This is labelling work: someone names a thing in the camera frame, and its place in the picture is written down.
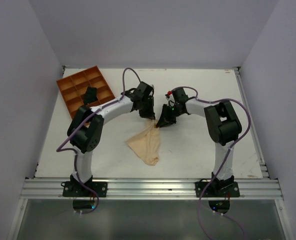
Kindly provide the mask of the cream beige underwear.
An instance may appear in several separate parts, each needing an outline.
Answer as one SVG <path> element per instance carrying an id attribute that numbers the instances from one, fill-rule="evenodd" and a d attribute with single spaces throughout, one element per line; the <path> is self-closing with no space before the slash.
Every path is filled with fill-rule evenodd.
<path id="1" fill-rule="evenodd" d="M 161 137 L 157 122 L 147 120 L 145 128 L 126 141 L 128 147 L 148 166 L 155 166 L 160 160 Z"/>

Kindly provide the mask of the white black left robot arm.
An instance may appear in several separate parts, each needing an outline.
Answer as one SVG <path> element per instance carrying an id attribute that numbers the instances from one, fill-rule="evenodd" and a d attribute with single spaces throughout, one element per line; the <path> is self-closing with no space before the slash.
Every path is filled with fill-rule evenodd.
<path id="1" fill-rule="evenodd" d="M 64 197 L 95 196 L 98 189 L 93 183 L 92 156 L 100 143 L 103 127 L 133 111 L 138 111 L 143 119 L 155 119 L 154 88 L 143 81 L 105 104 L 95 107 L 83 105 L 77 110 L 67 131 L 75 157 L 70 180 L 62 183 Z"/>

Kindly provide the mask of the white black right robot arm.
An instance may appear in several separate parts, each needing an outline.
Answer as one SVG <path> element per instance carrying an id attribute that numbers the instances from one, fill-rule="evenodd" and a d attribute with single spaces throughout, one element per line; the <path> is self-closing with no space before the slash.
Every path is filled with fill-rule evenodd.
<path id="1" fill-rule="evenodd" d="M 210 185 L 205 187 L 198 183 L 197 186 L 215 196 L 223 196 L 234 184 L 232 145 L 242 132 L 242 125 L 233 105 L 229 100 L 202 102 L 196 96 L 189 97 L 183 87 L 174 88 L 165 96 L 169 101 L 162 106 L 157 128 L 175 124 L 177 117 L 184 114 L 205 118 L 208 134 L 215 143 L 215 163 Z"/>

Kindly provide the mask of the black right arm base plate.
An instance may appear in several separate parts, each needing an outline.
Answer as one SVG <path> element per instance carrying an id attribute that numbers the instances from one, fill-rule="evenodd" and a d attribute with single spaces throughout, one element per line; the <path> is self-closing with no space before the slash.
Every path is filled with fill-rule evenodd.
<path id="1" fill-rule="evenodd" d="M 208 182 L 206 181 L 197 181 L 194 183 L 195 194 L 198 198 L 201 196 L 201 193 L 203 192 L 207 184 Z M 211 185 L 205 190 L 204 194 L 202 195 L 203 198 L 238 198 L 240 196 L 241 194 L 239 190 L 239 185 L 235 181 L 233 182 L 233 184 L 223 188 L 215 186 L 214 182 L 212 182 Z"/>

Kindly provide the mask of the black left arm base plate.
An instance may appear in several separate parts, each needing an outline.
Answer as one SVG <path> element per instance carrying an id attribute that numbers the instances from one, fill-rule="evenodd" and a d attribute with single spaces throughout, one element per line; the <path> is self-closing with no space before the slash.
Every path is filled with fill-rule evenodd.
<path id="1" fill-rule="evenodd" d="M 86 198 L 94 194 L 80 185 L 79 182 L 65 181 L 60 184 L 63 187 L 63 197 Z M 105 198 L 107 195 L 108 183 L 104 181 L 89 181 L 84 183 L 86 187 L 95 191 L 99 197 Z"/>

